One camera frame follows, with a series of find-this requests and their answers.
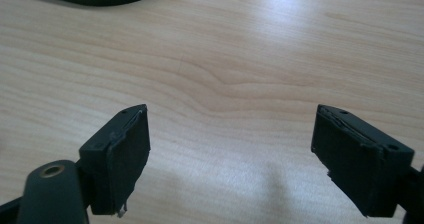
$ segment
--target screw hole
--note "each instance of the screw hole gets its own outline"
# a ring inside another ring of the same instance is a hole
[[[395,150],[395,151],[399,150],[399,147],[397,147],[395,145],[388,145],[388,147],[392,150]]]
[[[65,166],[63,165],[52,165],[44,168],[44,170],[40,173],[42,178],[50,178],[56,175],[59,175],[61,172],[65,170]]]

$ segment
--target wood grain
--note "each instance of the wood grain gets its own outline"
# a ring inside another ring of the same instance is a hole
[[[146,103],[152,152],[123,219],[401,223],[361,216],[310,152],[319,103],[424,164],[424,0],[0,0],[0,202]]]

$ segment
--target wooden table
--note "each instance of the wooden table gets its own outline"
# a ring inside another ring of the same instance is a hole
[[[317,104],[424,164],[424,0],[0,0],[0,202],[146,103],[152,151],[123,219],[401,223],[363,217],[310,151]]]

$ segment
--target round hole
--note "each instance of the round hole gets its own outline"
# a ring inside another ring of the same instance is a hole
[[[392,150],[399,150],[399,147],[395,146],[395,145],[388,145],[388,147]]]
[[[65,170],[65,167],[63,165],[51,165],[44,168],[44,170],[40,173],[40,176],[42,178],[54,177],[63,172],[63,170]]]

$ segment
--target light wood surface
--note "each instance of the light wood surface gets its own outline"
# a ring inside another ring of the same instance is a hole
[[[0,202],[146,103],[129,212],[91,223],[401,223],[365,218],[310,152],[319,103],[424,164],[424,0],[0,0]]]

